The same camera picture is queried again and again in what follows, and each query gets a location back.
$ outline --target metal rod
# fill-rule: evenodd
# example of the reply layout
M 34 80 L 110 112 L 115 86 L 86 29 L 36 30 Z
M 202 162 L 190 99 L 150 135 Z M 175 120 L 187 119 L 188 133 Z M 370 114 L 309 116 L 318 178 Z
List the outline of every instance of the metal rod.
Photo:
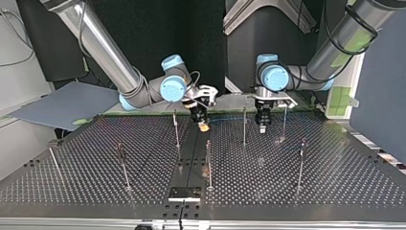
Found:
M 62 180 L 62 184 L 65 184 L 64 181 L 63 181 L 62 171 L 60 170 L 59 164 L 56 161 L 56 156 L 55 156 L 54 150 L 52 149 L 52 147 L 49 147 L 48 150 L 51 153 L 51 156 L 52 156 L 52 159 L 53 159 L 54 164 L 56 166 L 57 172 L 59 173 L 60 179 Z
M 212 183 L 212 143 L 210 140 L 207 141 L 206 144 L 206 161 L 209 166 L 209 191 L 212 191 L 214 189 L 213 183 Z
M 59 164 L 58 164 L 57 161 L 56 161 L 56 157 L 55 157 L 55 154 L 54 154 L 54 150 L 53 150 L 51 147 L 49 147 L 49 151 L 50 151 L 50 153 L 51 153 L 51 155 L 52 155 L 52 159 L 53 159 L 53 161 L 54 161 L 54 164 L 55 164 L 56 168 L 57 168 L 58 170 L 60 170 Z
M 299 178 L 298 178 L 298 189 L 297 189 L 297 196 L 299 195 L 299 192 L 301 190 L 301 184 L 302 184 L 302 175 L 303 175 L 303 169 L 304 169 L 304 162 L 305 162 L 305 157 L 307 155 L 307 141 L 306 139 L 302 139 L 301 143 L 301 148 L 299 150 L 299 154 L 301 155 L 301 167 L 299 169 Z
M 126 185 L 127 185 L 127 189 L 129 191 L 131 191 L 132 189 L 131 189 L 131 185 L 129 184 L 128 174 L 127 174 L 127 171 L 126 171 L 126 168 L 125 168 L 125 163 L 123 163 L 123 171 L 124 171 L 124 176 L 125 176 L 125 182 L 126 182 Z
M 299 192 L 301 191 L 301 183 L 302 183 L 302 174 L 303 174 L 303 169 L 304 169 L 304 159 L 301 157 L 301 168 L 299 169 L 299 179 L 298 179 L 298 188 L 297 188 L 297 196 L 299 195 Z
M 283 131 L 282 131 L 281 142 L 283 142 L 286 139 L 286 118 L 287 118 L 287 107 L 284 108 L 284 113 L 283 113 Z
M 176 109 L 173 112 L 173 125 L 175 126 L 175 132 L 176 132 L 176 147 L 179 149 L 180 144 L 179 144 L 179 131 L 178 131 L 178 125 L 176 121 Z
M 244 140 L 243 145 L 244 147 L 247 145 L 247 108 L 244 107 Z
M 131 191 L 131 185 L 129 184 L 128 172 L 125 167 L 125 152 L 123 142 L 117 144 L 117 158 L 119 159 L 119 164 L 123 167 L 123 173 L 125 177 L 126 189 Z

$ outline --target metal bracket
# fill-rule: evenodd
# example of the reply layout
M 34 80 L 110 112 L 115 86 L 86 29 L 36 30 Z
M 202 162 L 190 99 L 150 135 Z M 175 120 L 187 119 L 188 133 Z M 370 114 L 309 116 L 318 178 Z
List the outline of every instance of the metal bracket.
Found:
M 358 107 L 359 106 L 358 100 L 356 100 L 354 98 L 350 98 L 350 106 L 351 107 Z
M 274 93 L 262 86 L 257 88 L 257 93 L 254 95 L 254 98 L 263 101 L 276 101 L 278 108 L 288 107 L 292 109 L 298 105 L 298 103 L 294 99 L 292 99 L 287 93 L 285 92 Z
M 225 77 L 225 85 L 226 89 L 228 89 L 228 91 L 230 91 L 232 94 L 236 95 L 242 94 L 242 91 L 227 77 Z
M 230 35 L 251 14 L 263 7 L 280 9 L 295 25 L 298 23 L 299 12 L 301 12 L 299 27 L 307 34 L 316 25 L 316 20 L 311 16 L 305 4 L 302 4 L 301 10 L 300 6 L 301 2 L 298 0 L 237 0 L 224 17 L 224 34 Z
M 199 202 L 201 196 L 200 187 L 172 187 L 169 192 L 169 202 Z

